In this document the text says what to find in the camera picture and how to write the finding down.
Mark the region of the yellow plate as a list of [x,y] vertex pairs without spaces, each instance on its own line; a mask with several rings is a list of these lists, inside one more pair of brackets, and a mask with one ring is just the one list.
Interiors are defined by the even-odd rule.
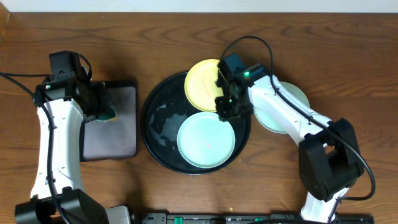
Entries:
[[222,88],[216,86],[218,59],[206,59],[196,63],[187,73],[184,91],[187,100],[200,111],[215,112],[215,98],[223,96]]

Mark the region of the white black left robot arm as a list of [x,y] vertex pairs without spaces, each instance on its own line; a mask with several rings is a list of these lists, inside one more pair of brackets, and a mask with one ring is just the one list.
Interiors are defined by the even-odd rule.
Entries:
[[30,200],[16,205],[17,223],[130,223],[125,205],[104,208],[83,188],[85,124],[111,110],[104,83],[50,81],[34,94],[40,121],[39,165]]

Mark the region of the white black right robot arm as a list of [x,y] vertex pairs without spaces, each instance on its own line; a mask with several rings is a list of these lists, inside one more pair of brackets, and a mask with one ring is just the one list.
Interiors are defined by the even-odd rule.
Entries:
[[354,128],[346,119],[332,121],[303,104],[263,65],[218,64],[215,99],[220,119],[242,118],[262,110],[298,145],[299,175],[307,189],[300,215],[306,221],[331,223],[345,193],[364,174]]

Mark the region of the green yellow sponge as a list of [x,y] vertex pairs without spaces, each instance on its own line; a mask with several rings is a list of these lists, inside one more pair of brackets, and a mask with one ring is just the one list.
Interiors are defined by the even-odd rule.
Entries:
[[108,122],[113,121],[118,118],[117,111],[115,110],[114,106],[110,106],[106,110],[102,111],[98,116],[98,121]]

